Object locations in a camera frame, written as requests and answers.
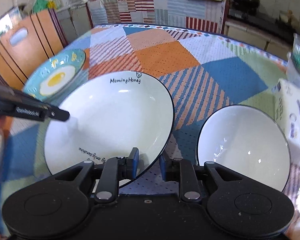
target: white plate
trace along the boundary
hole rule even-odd
[[[282,191],[290,172],[290,152],[281,129],[267,114],[250,106],[227,106],[204,123],[197,161],[214,161]]]
[[[156,78],[121,71],[94,78],[59,106],[67,122],[51,121],[44,143],[47,166],[56,174],[79,162],[97,164],[139,149],[140,176],[159,157],[172,132],[174,106],[170,93]]]

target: table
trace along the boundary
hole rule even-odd
[[[226,1],[93,0],[88,2],[93,25],[144,23],[221,33]]]
[[[195,145],[203,122],[231,104],[254,106],[274,117],[271,89],[284,78],[287,62],[264,51],[216,34],[157,25],[97,25],[65,49],[84,49],[87,60],[75,82],[53,103],[104,73],[145,72],[170,91],[175,125],[166,152],[195,162]],[[44,161],[44,134],[49,121],[14,119],[0,172],[0,209],[13,192],[49,176]],[[135,182],[121,188],[127,194],[178,191],[176,182],[163,182],[158,162]],[[284,193],[296,203],[300,168],[291,167]],[[300,218],[296,213],[294,222]],[[8,235],[1,220],[0,233]]]

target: tissue package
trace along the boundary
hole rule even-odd
[[[279,79],[274,93],[275,121],[289,144],[291,162],[300,166],[300,89]]]

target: egg-patterned plate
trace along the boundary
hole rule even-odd
[[[47,101],[64,90],[83,67],[86,54],[81,49],[65,50],[41,64],[30,76],[23,92]]]

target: patchwork tablecloth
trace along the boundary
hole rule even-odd
[[[203,122],[230,104],[257,107],[274,117],[271,89],[284,78],[286,62],[255,47],[219,35],[156,25],[98,25],[65,49],[84,49],[87,60],[75,82],[54,103],[104,73],[135,70],[157,77],[170,91],[175,127],[166,147],[169,156],[195,161],[195,145]],[[1,207],[13,192],[49,176],[43,142],[49,121],[14,119],[0,171],[0,234],[9,233]],[[285,187],[292,202],[300,187],[300,169],[292,166]],[[162,194],[178,191],[163,182],[155,163],[121,193]],[[294,221],[300,218],[296,212]]]
[[[94,26],[145,23],[220,33],[225,0],[94,0],[88,3]]]

